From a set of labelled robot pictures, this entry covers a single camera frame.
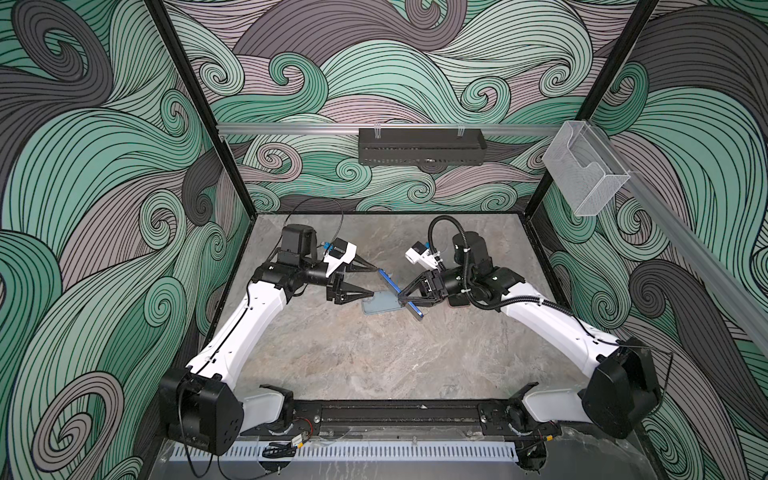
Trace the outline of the light blue phone case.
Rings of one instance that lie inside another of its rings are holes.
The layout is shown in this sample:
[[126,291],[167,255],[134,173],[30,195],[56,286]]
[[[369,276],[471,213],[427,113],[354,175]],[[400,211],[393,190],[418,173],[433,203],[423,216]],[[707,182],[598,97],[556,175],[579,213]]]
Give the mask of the light blue phone case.
[[400,310],[402,306],[398,302],[395,293],[391,291],[377,291],[372,297],[362,300],[361,308],[365,315],[377,315]]

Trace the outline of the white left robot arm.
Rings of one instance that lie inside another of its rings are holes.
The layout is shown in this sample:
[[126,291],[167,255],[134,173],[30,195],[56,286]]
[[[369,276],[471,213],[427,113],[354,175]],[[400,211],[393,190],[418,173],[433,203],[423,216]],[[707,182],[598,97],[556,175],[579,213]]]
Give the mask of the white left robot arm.
[[243,432],[260,426],[287,428],[293,394],[262,386],[240,399],[235,388],[252,350],[269,324],[308,285],[327,301],[344,305],[372,297],[346,282],[348,273],[376,272],[356,245],[335,238],[323,251],[308,225],[283,227],[277,247],[254,272],[234,313],[185,366],[170,368],[158,386],[160,421],[167,439],[212,455],[227,452]]

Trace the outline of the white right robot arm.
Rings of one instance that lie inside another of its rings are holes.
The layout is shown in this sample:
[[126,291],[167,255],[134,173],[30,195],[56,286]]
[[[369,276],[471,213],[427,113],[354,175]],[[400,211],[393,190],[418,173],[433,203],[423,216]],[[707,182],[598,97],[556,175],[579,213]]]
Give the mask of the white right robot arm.
[[467,231],[450,215],[429,224],[449,222],[455,267],[445,265],[431,240],[415,242],[406,259],[423,271],[400,289],[404,306],[431,307],[449,302],[496,312],[516,320],[560,351],[584,375],[582,387],[539,389],[532,382],[509,400],[513,430],[528,433],[544,425],[589,423],[603,433],[625,439],[663,402],[652,349],[641,340],[621,340],[579,319],[549,300],[517,272],[494,264],[485,239]]

